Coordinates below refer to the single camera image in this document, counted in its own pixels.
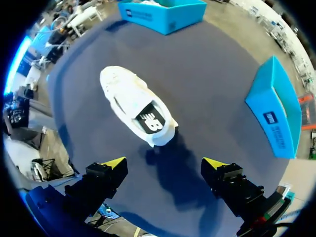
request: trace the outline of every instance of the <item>blue box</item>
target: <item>blue box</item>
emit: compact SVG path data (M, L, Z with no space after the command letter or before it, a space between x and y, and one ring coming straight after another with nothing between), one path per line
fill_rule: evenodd
M275 156L296 158L302 126L301 106L275 56L259 68L245 102L263 128Z
M123 0L118 8L123 20L146 26L168 35L203 20L206 3L201 0L155 0L155 6Z

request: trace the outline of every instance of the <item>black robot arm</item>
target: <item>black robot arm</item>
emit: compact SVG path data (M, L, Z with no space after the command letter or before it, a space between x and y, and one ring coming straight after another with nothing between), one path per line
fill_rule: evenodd
M93 163L81 180L65 187L65 196L51 185L45 189L39 186L28 192L26 202L48 236L118 237L84 221L94 215L106 198L114 196L127 172L126 158Z
M274 225L291 204L278 192L263 196L264 187L256 186L242 174L235 164L223 164L204 158L201 174L217 198L222 198L236 217L244 223L238 237L272 237L277 232Z

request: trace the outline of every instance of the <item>navy blue tablecloth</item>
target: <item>navy blue tablecloth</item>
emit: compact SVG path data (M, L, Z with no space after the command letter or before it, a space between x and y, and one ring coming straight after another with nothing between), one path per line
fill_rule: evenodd
M114 114L99 75L130 69L179 123L155 155ZM230 237L242 224L200 175L202 157L235 162L271 195L288 160L274 158L244 102L258 63L232 38L201 22L163 36L114 15L78 39L49 77L59 133L75 168L127 157L129 174L106 202L159 237Z

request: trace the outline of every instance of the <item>shoe insole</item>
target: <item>shoe insole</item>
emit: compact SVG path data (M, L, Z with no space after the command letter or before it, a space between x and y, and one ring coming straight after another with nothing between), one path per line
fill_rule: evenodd
M136 120L147 134L161 131L166 122L152 103L148 104L142 112L140 112L136 117Z

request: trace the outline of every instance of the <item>shoe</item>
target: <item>shoe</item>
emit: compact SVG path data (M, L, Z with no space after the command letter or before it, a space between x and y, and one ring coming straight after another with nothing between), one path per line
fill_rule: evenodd
M117 117L151 147L164 146L174 137L178 123L136 74L109 66L101 71L100 83Z

